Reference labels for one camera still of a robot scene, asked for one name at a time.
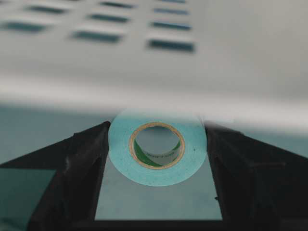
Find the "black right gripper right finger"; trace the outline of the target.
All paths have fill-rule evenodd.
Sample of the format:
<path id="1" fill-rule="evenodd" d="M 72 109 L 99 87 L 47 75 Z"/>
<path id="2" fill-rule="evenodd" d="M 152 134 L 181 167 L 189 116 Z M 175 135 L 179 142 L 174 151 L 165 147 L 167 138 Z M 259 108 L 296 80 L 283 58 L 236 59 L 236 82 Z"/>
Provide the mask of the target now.
<path id="1" fill-rule="evenodd" d="M 230 231 L 305 231 L 308 160 L 207 121 L 207 155 Z"/>

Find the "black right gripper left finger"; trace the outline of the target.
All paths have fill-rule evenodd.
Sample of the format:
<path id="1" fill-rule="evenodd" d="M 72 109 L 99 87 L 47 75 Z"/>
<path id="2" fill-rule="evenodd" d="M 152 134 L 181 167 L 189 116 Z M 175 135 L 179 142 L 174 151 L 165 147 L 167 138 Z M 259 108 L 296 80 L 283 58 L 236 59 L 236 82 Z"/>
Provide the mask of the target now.
<path id="1" fill-rule="evenodd" d="M 93 220 L 108 155 L 106 121 L 2 163 L 0 228 L 67 231 Z"/>

